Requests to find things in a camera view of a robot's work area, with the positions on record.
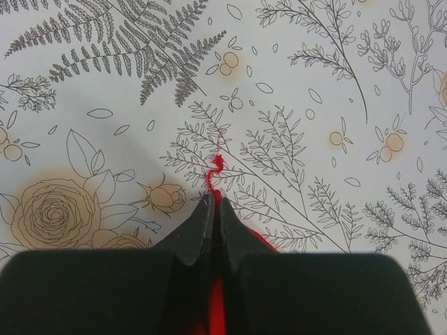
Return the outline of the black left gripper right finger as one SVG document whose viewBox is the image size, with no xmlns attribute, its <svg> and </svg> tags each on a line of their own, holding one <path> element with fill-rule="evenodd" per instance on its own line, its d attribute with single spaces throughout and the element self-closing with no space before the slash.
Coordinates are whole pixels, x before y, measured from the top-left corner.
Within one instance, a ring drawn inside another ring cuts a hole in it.
<svg viewBox="0 0 447 335">
<path fill-rule="evenodd" d="M 220 205 L 228 334 L 429 334 L 403 269 L 373 253 L 280 253 Z"/>
</svg>

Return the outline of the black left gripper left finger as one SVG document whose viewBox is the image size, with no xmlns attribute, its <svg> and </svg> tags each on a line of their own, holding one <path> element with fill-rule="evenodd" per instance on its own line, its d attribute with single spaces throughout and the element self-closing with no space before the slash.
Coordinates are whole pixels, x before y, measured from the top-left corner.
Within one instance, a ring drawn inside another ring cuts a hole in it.
<svg viewBox="0 0 447 335">
<path fill-rule="evenodd" d="M 214 198 L 151 248 L 24 251 L 1 271 L 2 334 L 208 334 Z"/>
</svg>

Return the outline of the red t shirt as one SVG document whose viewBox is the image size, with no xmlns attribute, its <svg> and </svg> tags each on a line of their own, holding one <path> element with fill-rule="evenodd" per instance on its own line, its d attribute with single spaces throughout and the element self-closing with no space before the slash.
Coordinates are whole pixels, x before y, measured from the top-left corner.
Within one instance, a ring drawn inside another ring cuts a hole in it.
<svg viewBox="0 0 447 335">
<path fill-rule="evenodd" d="M 209 334 L 276 334 L 274 302 L 261 293 L 266 279 L 262 266 L 274 264 L 280 253 L 237 217 L 229 200 L 214 186 L 214 177 L 224 169 L 220 145 L 214 167 L 205 180 L 214 200 L 211 234 L 210 284 L 207 298 Z"/>
</svg>

